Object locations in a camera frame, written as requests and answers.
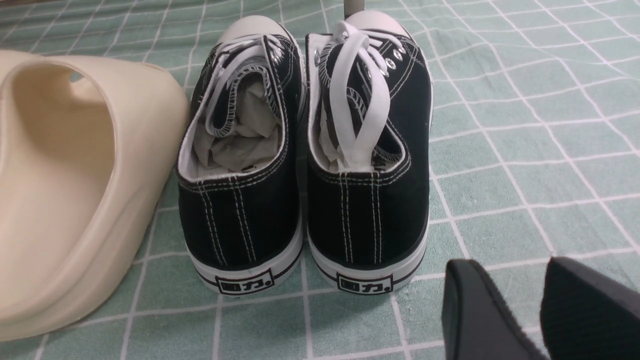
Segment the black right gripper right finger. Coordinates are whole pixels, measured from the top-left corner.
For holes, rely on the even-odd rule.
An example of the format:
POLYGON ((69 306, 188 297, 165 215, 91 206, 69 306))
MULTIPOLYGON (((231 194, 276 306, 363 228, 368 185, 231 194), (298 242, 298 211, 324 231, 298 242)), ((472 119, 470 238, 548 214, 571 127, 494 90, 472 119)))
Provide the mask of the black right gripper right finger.
POLYGON ((546 267, 540 310, 553 360, 637 360, 640 295, 569 257, 546 267))

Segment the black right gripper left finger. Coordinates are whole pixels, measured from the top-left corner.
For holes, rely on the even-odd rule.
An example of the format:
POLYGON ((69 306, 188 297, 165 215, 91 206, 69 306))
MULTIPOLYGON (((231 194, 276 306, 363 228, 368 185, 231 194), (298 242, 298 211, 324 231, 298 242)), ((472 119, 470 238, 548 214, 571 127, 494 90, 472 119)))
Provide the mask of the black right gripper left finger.
POLYGON ((447 360, 546 360, 477 261, 446 264, 441 313, 447 360))

